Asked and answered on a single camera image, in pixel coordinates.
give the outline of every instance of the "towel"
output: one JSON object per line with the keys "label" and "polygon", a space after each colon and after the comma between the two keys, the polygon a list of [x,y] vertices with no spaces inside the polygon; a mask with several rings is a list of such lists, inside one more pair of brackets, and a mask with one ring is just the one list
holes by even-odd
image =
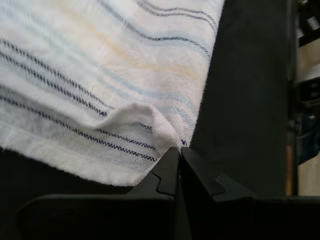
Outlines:
{"label": "towel", "polygon": [[135,186],[197,121],[223,0],[1,0],[0,146]]}

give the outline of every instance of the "fabric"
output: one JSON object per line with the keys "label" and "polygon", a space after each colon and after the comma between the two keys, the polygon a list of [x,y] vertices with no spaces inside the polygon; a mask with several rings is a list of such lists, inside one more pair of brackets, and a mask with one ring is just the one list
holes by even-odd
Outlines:
{"label": "fabric", "polygon": [[136,185],[191,141],[223,3],[0,1],[0,146]]}

